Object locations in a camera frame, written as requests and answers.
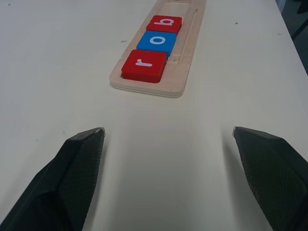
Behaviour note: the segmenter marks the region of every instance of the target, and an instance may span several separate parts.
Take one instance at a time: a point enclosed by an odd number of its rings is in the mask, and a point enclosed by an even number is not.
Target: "wooden tray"
[[[144,20],[139,31],[124,51],[110,74],[110,85],[122,89],[151,95],[177,98],[185,89],[189,69],[197,43],[206,0],[158,0]],[[177,36],[173,51],[167,61],[159,83],[147,83],[123,79],[121,69],[130,52],[146,31],[146,26],[154,15],[182,17],[182,28]]]

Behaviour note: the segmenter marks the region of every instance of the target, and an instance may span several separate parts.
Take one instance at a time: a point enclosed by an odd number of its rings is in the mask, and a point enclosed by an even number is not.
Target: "letter o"
[[[161,41],[160,42],[155,42],[154,39],[160,39]],[[150,39],[150,43],[154,44],[154,45],[160,45],[160,44],[163,44],[165,43],[166,39],[164,37],[161,37],[161,36],[155,36],[155,37],[152,37]]]

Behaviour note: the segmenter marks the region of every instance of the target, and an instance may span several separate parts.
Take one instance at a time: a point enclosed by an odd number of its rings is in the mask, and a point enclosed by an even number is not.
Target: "red letter tile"
[[[146,27],[146,30],[178,34],[181,26],[181,17],[155,15]]]
[[[167,54],[158,51],[133,50],[122,67],[122,77],[158,83],[167,62]]]

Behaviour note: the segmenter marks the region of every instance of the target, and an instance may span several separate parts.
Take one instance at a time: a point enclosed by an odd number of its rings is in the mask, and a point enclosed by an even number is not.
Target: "white table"
[[[66,139],[105,127],[85,231],[270,230],[232,129],[308,160],[308,77],[275,0],[207,1],[178,99],[109,86],[154,3],[0,2],[0,221]]]

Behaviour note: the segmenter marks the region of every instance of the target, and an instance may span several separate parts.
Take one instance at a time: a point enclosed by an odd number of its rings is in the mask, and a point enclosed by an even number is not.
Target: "table surface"
[[[308,77],[275,0],[207,1],[178,99],[109,85],[154,3],[1,0],[0,221],[66,139],[105,127],[85,231],[270,230],[232,129],[308,160]]]

